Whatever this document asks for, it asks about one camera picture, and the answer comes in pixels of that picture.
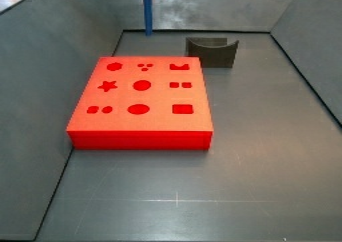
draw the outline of red shape sorter box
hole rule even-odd
[[[76,149],[208,149],[199,59],[100,58],[66,132]]]

